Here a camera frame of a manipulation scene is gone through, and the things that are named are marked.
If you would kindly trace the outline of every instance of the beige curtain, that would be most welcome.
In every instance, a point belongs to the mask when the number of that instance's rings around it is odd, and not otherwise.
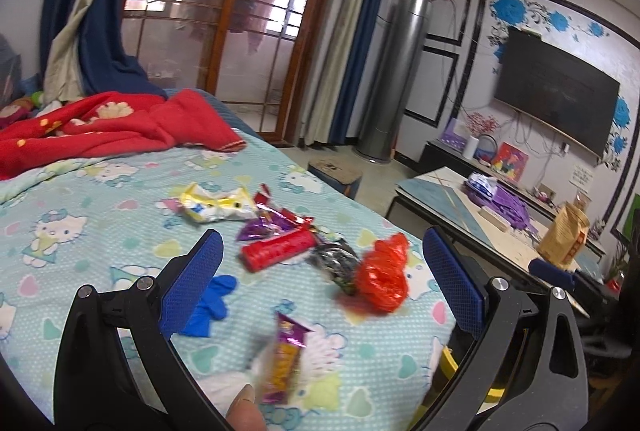
[[[362,0],[332,0],[314,53],[301,135],[305,144],[326,143],[349,59]]]
[[[43,83],[45,104],[55,99],[65,102],[82,97],[76,32],[92,1],[76,0],[65,27],[51,43]]]

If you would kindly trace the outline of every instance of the stool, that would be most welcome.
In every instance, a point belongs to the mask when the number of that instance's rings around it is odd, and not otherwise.
[[[337,158],[314,158],[309,160],[307,170],[336,191],[354,200],[362,180],[362,172],[347,167]]]

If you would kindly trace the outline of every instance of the red plastic bag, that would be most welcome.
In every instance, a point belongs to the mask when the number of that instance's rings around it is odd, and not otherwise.
[[[409,242],[402,233],[379,239],[358,267],[356,289],[382,312],[395,311],[406,299],[409,288],[404,277]]]

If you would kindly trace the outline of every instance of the flat screen tv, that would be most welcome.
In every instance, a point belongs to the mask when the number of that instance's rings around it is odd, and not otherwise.
[[[619,88],[588,62],[512,28],[494,97],[600,157]]]

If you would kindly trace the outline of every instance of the red blanket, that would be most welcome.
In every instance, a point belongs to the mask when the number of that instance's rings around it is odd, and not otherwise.
[[[183,90],[168,101],[108,91],[0,131],[0,180],[65,158],[163,151],[187,143],[222,152],[246,146],[195,91]]]

